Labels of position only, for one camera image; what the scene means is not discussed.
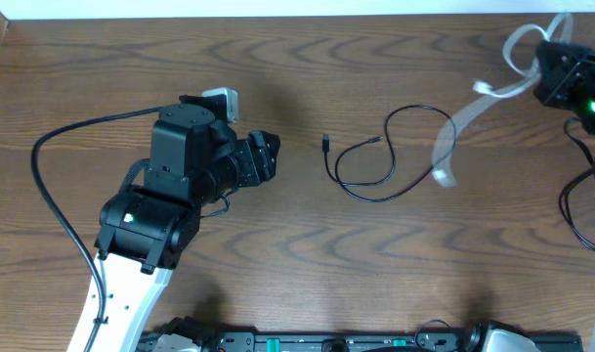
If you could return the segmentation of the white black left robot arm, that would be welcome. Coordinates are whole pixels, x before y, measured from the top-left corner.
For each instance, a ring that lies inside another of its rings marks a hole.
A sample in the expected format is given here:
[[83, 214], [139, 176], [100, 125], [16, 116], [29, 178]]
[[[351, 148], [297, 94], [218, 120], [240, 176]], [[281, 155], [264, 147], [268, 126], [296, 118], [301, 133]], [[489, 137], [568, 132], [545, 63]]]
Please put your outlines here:
[[280, 138], [237, 138], [236, 91], [180, 97], [159, 109], [150, 156], [133, 164], [104, 205], [89, 286], [71, 351], [133, 351], [149, 314], [199, 230], [204, 205], [276, 174]]

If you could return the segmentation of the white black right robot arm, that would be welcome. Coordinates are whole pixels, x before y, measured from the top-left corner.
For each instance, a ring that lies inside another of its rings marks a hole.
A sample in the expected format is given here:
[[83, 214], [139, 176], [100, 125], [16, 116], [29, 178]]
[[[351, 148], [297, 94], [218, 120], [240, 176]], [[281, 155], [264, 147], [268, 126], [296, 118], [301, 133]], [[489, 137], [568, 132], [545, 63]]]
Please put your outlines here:
[[[564, 123], [564, 129], [579, 122], [588, 134], [595, 136], [595, 51], [574, 44], [543, 41], [536, 48], [536, 57], [540, 82], [534, 95], [547, 107], [575, 114]], [[575, 143], [584, 151], [591, 168], [572, 179], [559, 195], [559, 209], [570, 227], [574, 226], [569, 206], [571, 191], [586, 178], [595, 179], [595, 155], [581, 141]], [[595, 243], [579, 231], [574, 234], [586, 248], [595, 251]], [[595, 352], [595, 321], [588, 350]]]

